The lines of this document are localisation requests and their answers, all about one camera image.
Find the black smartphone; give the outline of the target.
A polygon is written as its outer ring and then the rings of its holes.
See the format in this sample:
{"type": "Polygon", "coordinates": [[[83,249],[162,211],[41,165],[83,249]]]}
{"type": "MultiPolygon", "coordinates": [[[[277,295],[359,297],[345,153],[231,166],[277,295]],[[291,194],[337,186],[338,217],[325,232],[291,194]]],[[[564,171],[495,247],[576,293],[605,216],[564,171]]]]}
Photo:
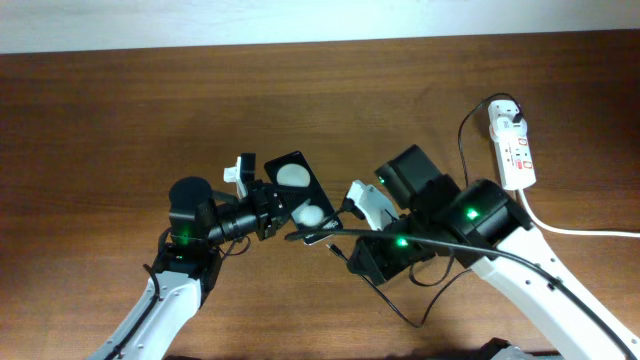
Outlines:
{"type": "Polygon", "coordinates": [[[269,180],[279,188],[279,197],[297,231],[322,225],[323,230],[342,229],[326,192],[300,151],[294,151],[264,164],[269,180]]]}

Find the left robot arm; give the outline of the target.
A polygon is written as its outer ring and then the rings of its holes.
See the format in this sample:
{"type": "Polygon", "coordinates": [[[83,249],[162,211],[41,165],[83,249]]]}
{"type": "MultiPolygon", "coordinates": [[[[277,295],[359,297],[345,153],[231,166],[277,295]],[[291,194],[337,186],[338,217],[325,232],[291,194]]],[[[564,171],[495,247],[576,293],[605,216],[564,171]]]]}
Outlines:
{"type": "Polygon", "coordinates": [[[92,359],[161,359],[181,328],[215,287],[223,261],[221,246],[254,233],[274,236],[288,221],[286,193],[301,187],[255,180],[242,199],[215,191],[200,177],[177,181],[169,191],[170,227],[158,241],[158,252],[146,288],[136,305],[92,359]]]}

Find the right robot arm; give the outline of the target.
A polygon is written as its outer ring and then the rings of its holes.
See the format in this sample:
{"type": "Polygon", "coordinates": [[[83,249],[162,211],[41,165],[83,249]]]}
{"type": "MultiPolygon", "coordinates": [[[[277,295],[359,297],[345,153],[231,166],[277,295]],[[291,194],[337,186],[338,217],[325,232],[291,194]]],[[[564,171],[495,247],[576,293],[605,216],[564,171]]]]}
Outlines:
{"type": "Polygon", "coordinates": [[[499,185],[460,189],[416,145],[376,170],[357,205],[375,235],[347,267],[381,285],[410,265],[451,255],[510,300],[566,359],[636,359],[639,338],[583,286],[526,211],[499,185]]]}

